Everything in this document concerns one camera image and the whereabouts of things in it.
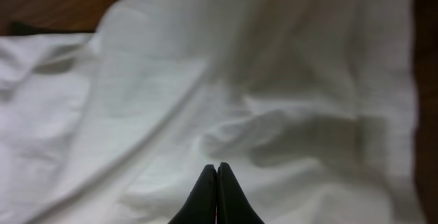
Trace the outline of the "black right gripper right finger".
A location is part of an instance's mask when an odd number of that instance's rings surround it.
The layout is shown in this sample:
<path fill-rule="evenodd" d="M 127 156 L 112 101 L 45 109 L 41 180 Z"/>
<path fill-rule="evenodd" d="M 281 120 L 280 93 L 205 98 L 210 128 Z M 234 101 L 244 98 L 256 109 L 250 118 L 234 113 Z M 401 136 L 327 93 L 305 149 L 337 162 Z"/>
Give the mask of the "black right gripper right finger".
<path fill-rule="evenodd" d="M 217 224 L 264 224 L 226 162 L 218 168 Z"/>

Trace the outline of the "white t-shirt pixel print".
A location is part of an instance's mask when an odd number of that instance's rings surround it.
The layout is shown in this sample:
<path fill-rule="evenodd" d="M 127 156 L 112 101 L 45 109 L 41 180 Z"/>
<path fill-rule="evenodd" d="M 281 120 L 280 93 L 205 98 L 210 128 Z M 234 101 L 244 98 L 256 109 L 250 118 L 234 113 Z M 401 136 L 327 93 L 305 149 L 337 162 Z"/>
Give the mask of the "white t-shirt pixel print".
<path fill-rule="evenodd" d="M 1 222 L 167 223 L 228 163 L 265 223 L 423 223 L 412 0 L 119 0 L 1 38 Z"/>

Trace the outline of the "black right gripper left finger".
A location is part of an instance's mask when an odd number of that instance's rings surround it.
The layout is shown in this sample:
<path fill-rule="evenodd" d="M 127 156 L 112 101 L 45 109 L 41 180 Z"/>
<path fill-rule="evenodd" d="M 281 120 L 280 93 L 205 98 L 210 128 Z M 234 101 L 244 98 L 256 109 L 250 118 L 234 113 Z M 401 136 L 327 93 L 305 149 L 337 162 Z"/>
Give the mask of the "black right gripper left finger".
<path fill-rule="evenodd" d="M 216 223 L 217 172 L 212 164 L 204 167 L 182 208 L 169 224 Z"/>

